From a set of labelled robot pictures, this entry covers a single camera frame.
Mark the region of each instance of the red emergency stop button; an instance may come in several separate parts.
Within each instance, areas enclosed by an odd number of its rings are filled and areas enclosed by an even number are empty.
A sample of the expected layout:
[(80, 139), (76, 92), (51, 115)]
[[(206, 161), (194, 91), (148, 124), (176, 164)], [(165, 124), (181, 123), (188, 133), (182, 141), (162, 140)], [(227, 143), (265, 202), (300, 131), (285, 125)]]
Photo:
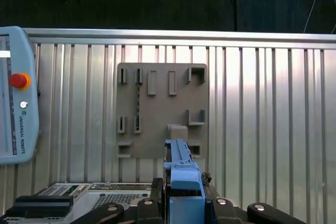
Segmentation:
[(9, 83), (14, 88), (21, 89), (27, 84), (27, 78), (23, 74), (15, 73), (9, 78)]

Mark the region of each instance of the universal robots logo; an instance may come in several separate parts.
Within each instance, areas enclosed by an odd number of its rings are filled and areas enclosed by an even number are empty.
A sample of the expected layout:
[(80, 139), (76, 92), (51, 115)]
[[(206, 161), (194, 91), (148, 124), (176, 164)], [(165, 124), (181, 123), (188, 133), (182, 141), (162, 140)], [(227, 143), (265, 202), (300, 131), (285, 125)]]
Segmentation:
[(23, 116), (26, 115), (26, 111), (22, 110), (22, 115), (20, 118), (20, 143), (21, 143), (21, 154), (25, 154), (25, 135), (24, 135), (24, 127), (23, 127)]

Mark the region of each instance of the white button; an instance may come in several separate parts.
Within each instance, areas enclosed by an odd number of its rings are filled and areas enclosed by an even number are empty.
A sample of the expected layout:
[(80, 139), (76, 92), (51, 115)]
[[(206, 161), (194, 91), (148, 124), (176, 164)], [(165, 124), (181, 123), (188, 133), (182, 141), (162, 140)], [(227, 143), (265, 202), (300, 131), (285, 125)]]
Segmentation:
[(21, 109), (25, 109), (25, 108), (27, 108), (27, 106), (28, 106), (28, 102), (22, 101), (22, 102), (20, 103), (20, 108), (21, 108)]

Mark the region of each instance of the control box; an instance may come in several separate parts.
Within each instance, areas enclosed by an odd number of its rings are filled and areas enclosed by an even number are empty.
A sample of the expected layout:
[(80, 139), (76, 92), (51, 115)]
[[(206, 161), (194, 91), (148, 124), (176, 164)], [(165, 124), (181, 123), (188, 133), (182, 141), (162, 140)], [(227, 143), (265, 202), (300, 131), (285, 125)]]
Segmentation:
[(0, 27), (0, 165), (32, 158), (38, 118), (32, 47), (21, 28)]
[(4, 223), (72, 223), (111, 202), (120, 204), (124, 210), (136, 207), (151, 193), (152, 184), (143, 183), (53, 183), (33, 196), (17, 198)]

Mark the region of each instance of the touchscreen display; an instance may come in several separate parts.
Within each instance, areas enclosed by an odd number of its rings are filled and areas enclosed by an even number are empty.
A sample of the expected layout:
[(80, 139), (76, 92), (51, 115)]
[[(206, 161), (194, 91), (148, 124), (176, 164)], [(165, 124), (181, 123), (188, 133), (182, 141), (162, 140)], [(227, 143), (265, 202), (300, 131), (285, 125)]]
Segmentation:
[(16, 155), (13, 89), (9, 37), (0, 36), (0, 156)]

